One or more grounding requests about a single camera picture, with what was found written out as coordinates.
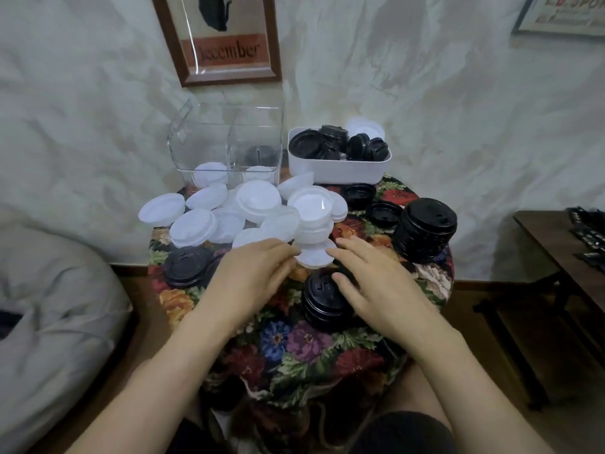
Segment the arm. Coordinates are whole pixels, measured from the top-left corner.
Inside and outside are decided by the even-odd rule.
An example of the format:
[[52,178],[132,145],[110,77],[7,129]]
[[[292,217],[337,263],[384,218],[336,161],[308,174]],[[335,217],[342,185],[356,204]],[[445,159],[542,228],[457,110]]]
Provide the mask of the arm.
[[195,309],[67,453],[164,453],[216,356],[277,291],[296,254],[270,239],[225,255]]
[[357,237],[337,244],[341,248],[328,252],[353,273],[359,289],[343,274],[334,281],[360,317],[418,362],[463,452],[553,453],[404,267]]

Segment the forearm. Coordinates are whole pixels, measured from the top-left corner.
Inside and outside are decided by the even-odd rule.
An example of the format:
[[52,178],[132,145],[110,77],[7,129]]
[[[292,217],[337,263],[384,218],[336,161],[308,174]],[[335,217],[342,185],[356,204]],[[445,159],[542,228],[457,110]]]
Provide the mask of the forearm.
[[105,408],[68,454],[166,451],[224,338],[187,316],[164,347]]
[[462,335],[411,351],[439,398],[463,452],[552,454],[490,379]]

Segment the clear acrylic organizer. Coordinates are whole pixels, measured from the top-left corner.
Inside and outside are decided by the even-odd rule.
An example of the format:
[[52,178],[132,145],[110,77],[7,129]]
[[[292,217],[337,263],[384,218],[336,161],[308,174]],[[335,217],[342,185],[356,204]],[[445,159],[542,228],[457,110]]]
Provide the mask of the clear acrylic organizer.
[[[282,127],[283,111],[276,106],[189,100],[168,131],[170,156],[185,181],[187,195],[206,186],[201,178],[221,178],[229,189],[257,178],[279,184]],[[224,166],[200,169],[205,163]]]

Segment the beanbag chair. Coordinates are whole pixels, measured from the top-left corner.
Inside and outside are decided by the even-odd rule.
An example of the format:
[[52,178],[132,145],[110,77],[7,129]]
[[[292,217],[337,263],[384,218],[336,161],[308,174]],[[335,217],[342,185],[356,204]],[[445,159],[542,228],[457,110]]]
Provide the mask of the beanbag chair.
[[132,311],[119,280],[83,244],[0,228],[0,450],[26,451],[78,401]]

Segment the person's left hand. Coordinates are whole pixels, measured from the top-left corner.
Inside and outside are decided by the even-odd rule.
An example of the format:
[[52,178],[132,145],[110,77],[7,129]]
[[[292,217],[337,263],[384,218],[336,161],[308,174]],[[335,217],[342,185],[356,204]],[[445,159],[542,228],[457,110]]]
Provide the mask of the person's left hand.
[[276,293],[299,254],[296,247],[278,239],[231,250],[193,312],[232,335]]

